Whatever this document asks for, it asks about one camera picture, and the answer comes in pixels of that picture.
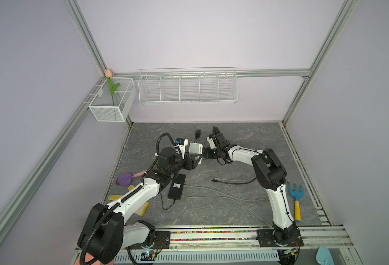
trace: power adapter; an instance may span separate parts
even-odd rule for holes
[[[185,181],[186,175],[184,174],[178,174],[172,179],[170,192],[168,193],[168,199],[181,200],[181,194],[183,193]]]

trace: black plug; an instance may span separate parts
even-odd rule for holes
[[[196,130],[194,136],[195,136],[194,141],[196,142],[196,140],[200,138],[200,130]]]

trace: yellow handle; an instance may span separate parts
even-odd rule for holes
[[[301,209],[299,208],[299,201],[295,201],[295,221],[301,221]]]

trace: table surface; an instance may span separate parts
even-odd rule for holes
[[[250,149],[273,149],[287,170],[286,180],[290,183],[305,185],[279,123],[135,123],[108,195],[123,195],[128,192],[128,187],[115,184],[116,179],[125,172],[135,174],[146,170],[155,158],[156,141],[162,133],[170,133],[174,140],[179,137],[188,139],[190,142],[194,141],[196,129],[200,129],[202,135],[198,142],[203,143],[206,137],[212,133],[213,126],[217,126],[231,143]],[[166,137],[161,141],[160,149],[167,146],[171,146],[171,143]],[[245,185],[211,182],[215,177],[226,179],[251,178],[255,175],[252,166],[238,161],[231,165],[222,166],[214,159],[203,159],[202,164],[196,169],[181,170],[180,173],[186,174],[185,184],[215,189],[237,198],[259,200],[236,200],[257,216],[234,200],[217,197],[225,196],[221,193],[200,187],[185,186],[183,195],[208,197],[182,197],[170,209],[163,210],[160,195],[156,195],[149,200],[150,205],[143,217],[133,214],[128,219],[127,224],[135,223],[138,220],[145,220],[152,225],[266,225],[266,222],[273,222],[273,213],[267,193],[257,181]],[[134,178],[131,184],[135,186],[139,182],[139,178]],[[170,186],[168,185],[162,191],[165,208],[173,202],[167,196]],[[294,216],[295,203],[288,190],[287,200],[290,211]],[[299,204],[302,218],[299,225],[321,225],[319,216],[306,190],[303,198],[299,200]]]

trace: white wire basket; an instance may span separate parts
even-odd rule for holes
[[[235,103],[238,99],[236,70],[193,72],[145,72],[140,70],[142,104]]]
[[[113,99],[105,78],[88,107],[98,121],[123,122],[127,118],[137,90],[132,78],[111,77],[111,81],[114,85],[121,83],[113,93]]]

